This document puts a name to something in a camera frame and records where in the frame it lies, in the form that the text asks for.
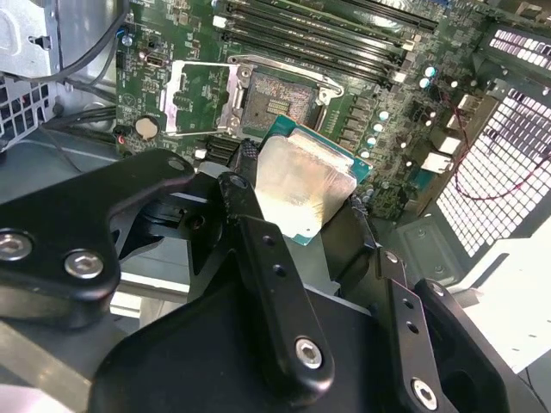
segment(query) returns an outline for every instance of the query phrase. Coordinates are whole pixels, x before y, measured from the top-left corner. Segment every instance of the ventilation grille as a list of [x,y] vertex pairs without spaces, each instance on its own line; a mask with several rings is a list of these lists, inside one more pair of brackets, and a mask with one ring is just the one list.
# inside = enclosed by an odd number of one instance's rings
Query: ventilation grille
[[0,75],[0,152],[50,119],[50,99],[47,84],[16,82]]
[[498,30],[490,47],[551,71],[551,44]]
[[[522,181],[551,152],[551,109],[511,89],[459,168],[459,185],[474,197],[490,198]],[[524,185],[496,200],[470,200],[452,178],[436,202],[473,256],[484,244],[507,238],[551,187],[545,163]]]

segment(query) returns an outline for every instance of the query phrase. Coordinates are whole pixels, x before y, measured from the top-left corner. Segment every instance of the metal screw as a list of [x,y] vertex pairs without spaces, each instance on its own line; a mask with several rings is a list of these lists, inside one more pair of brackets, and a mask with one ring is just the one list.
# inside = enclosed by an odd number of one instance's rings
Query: metal screw
[[90,251],[73,252],[65,259],[65,271],[74,277],[89,280],[103,271],[103,261]]
[[230,119],[230,127],[231,128],[234,128],[234,129],[238,128],[240,123],[241,123],[241,121],[236,116],[234,116]]
[[394,255],[392,252],[386,251],[385,254],[387,255],[388,261],[393,263],[398,262],[398,257]]
[[415,396],[428,410],[436,410],[438,407],[438,401],[436,400],[436,394],[427,384],[419,379],[412,380],[412,389]]
[[438,285],[438,284],[432,284],[432,289],[436,294],[438,294],[440,297],[444,296],[444,290]]
[[316,368],[321,367],[321,351],[319,351],[318,346],[316,346],[311,340],[307,338],[301,338],[297,340],[294,349],[296,351],[296,356],[299,358],[300,362],[306,367],[315,370]]
[[0,260],[18,261],[31,253],[33,245],[28,237],[22,234],[5,232],[0,234]]
[[125,34],[121,38],[121,43],[123,46],[130,47],[133,44],[132,36]]

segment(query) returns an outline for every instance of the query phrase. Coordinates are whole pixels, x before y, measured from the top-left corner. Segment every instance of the expansion slot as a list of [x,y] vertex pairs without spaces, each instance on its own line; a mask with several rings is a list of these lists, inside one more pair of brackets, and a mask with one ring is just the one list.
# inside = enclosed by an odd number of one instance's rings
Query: expansion slot
[[251,2],[251,5],[247,7],[229,4],[228,10],[228,17],[237,23],[255,22],[259,24],[262,21],[269,21],[267,27],[274,30],[287,30],[289,36],[301,36],[304,40],[333,47],[334,50],[352,53],[368,60],[375,60],[384,65],[393,65],[394,68],[399,67],[401,63],[401,53],[388,51],[384,48],[385,44],[378,40],[366,38],[346,29],[334,28],[327,23],[297,16],[286,10],[259,2]]
[[279,10],[286,10],[292,16],[293,20],[297,21],[297,15],[306,18],[304,24],[308,27],[317,27],[318,24],[324,23],[334,29],[341,28],[349,33],[360,34],[367,38],[378,40],[379,44],[387,44],[392,47],[402,47],[403,39],[393,34],[385,33],[377,27],[371,27],[367,24],[357,24],[350,22],[342,17],[325,13],[324,11],[311,9],[303,4],[294,3],[291,0],[232,0],[235,3],[240,3],[245,6],[250,6],[253,3],[264,3],[273,6]]
[[348,59],[350,62],[369,68],[373,73],[380,76],[387,77],[388,71],[391,69],[389,65],[382,63],[381,59],[357,47],[347,46],[343,43],[328,40],[316,36],[315,34],[309,34],[299,29],[286,28],[281,24],[270,20],[264,20],[260,17],[251,19],[239,14],[233,14],[232,17],[235,19],[233,20],[233,27],[236,29],[247,32],[257,30],[262,33],[266,27],[269,27],[270,34],[275,37],[300,44],[304,47],[309,47],[315,51],[324,52],[328,56],[332,55],[342,59]]
[[372,0],[342,0],[344,3],[353,4],[360,7],[373,15],[379,15],[386,17],[395,22],[405,24],[407,26],[413,26],[424,30],[425,32],[434,33],[438,27],[438,22],[434,22],[430,19],[426,19],[421,15],[414,15],[407,11],[395,9],[394,7],[387,6],[374,2]]
[[235,40],[240,43],[258,48],[278,52],[282,56],[292,57],[300,61],[325,67],[331,71],[343,73],[352,77],[361,78],[370,82],[387,85],[387,77],[378,71],[371,71],[368,67],[359,65],[347,59],[319,52],[302,45],[297,45],[286,39],[266,35],[263,31],[244,31],[236,28],[227,28],[223,40]]

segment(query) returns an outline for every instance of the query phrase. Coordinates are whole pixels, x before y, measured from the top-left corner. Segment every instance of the green circuit board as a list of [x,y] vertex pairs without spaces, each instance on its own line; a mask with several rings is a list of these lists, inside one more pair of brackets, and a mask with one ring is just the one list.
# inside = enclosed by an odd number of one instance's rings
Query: green circuit board
[[[357,193],[374,216],[397,219],[436,176],[408,162],[449,115],[432,85],[450,94],[476,89],[471,55],[488,23],[475,7],[459,0],[132,0],[125,33],[132,45],[120,42],[116,57],[117,125],[127,127],[119,149],[162,147],[193,163],[224,163],[242,138],[260,140],[285,114],[364,155],[373,172]],[[236,62],[244,64],[240,74],[251,73],[231,113],[240,123],[229,127],[224,111],[236,99]],[[422,88],[428,67],[435,75]],[[339,96],[321,104],[322,82],[313,74],[329,77]],[[459,86],[447,89],[445,79]],[[432,125],[412,116],[419,105],[436,112]],[[143,117],[153,136],[137,133]]]

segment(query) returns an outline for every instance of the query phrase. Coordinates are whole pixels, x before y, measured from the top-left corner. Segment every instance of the black mounting arm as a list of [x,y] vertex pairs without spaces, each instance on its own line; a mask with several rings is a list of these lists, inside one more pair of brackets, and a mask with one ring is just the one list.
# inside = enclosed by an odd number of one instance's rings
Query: black mounting arm
[[[343,254],[330,247],[336,223],[349,235]],[[451,296],[432,281],[437,288],[419,283],[418,295],[407,288],[402,262],[376,244],[354,199],[322,238],[335,279],[371,314],[303,287],[250,181],[194,175],[168,151],[0,206],[0,316],[89,329],[108,312],[119,260],[164,237],[189,241],[190,302],[111,351],[92,381],[91,413],[543,412]],[[436,340],[443,329],[446,340]],[[452,362],[441,346],[477,365]],[[498,391],[465,410],[458,394],[476,400],[487,389],[476,378],[466,390],[443,380],[457,370],[482,371]]]

